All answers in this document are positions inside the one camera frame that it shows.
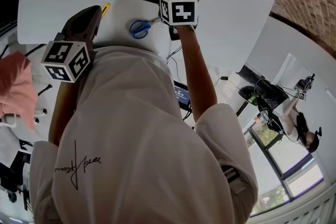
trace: pink towel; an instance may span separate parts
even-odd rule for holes
[[[37,92],[30,68],[30,61],[18,51],[0,59],[0,118],[4,114],[18,114],[34,129]]]

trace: woman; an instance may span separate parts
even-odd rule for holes
[[[255,74],[246,66],[243,66],[237,74],[254,86],[254,93],[258,93],[273,114],[279,118],[288,139],[292,142],[299,142],[307,148],[309,153],[318,148],[318,134],[309,131],[303,113],[296,108],[300,91],[290,100],[281,87],[272,85],[268,80]]]

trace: person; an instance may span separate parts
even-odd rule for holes
[[[297,110],[299,90],[290,100],[280,86],[272,85],[246,66],[242,68],[238,75],[254,86],[254,93],[260,94],[273,114],[278,117],[289,140],[300,143],[309,153],[316,151],[320,143],[319,135],[321,134],[310,132],[304,114]]]
[[[162,58],[97,49],[78,101],[78,83],[61,83],[49,141],[34,144],[35,223],[247,221],[258,188],[238,118],[217,104],[195,33],[177,31],[195,130]]]

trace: white table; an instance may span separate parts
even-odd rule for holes
[[[239,71],[259,37],[273,1],[200,0],[197,36],[206,63]],[[126,42],[167,55],[170,46],[167,26],[154,25],[140,41],[128,33],[134,19],[157,16],[158,7],[141,0],[19,0],[18,41],[38,44],[53,40],[73,14],[106,2],[111,7],[100,24],[95,42]]]

